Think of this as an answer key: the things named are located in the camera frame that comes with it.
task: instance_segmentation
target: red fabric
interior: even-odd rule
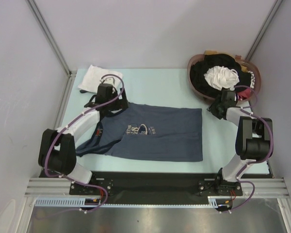
[[[243,100],[247,99],[247,98],[249,98],[251,96],[251,90],[250,90],[250,88],[247,88],[244,91],[238,92],[237,95],[240,98],[242,98]]]

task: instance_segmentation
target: shirt logo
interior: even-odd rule
[[[153,126],[147,127],[145,124],[130,124],[127,126],[125,134],[155,134],[155,129]]]

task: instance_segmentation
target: pile of clothes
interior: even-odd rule
[[[222,89],[235,90],[240,100],[250,97],[251,90],[238,85],[254,88],[255,76],[242,67],[228,54],[205,55],[204,60],[192,65],[190,79],[200,93],[216,98]]]

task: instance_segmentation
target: brown fabric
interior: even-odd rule
[[[223,54],[227,54],[229,56],[231,56],[232,58],[236,59],[236,60],[240,60],[242,57],[239,56],[239,55],[236,55],[236,56],[232,56],[231,54],[227,53],[227,52],[218,52],[218,51],[215,51],[215,50],[206,50],[204,52],[204,55],[214,55],[214,54],[218,54],[218,53],[223,53]],[[244,67],[242,66],[242,72],[248,72],[248,69],[247,67]]]

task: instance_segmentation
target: shiny metal surface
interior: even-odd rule
[[[60,210],[63,208],[35,207],[27,233],[287,232],[276,199],[251,200],[232,214],[219,214],[214,209],[101,208],[86,215],[70,211],[36,219]]]

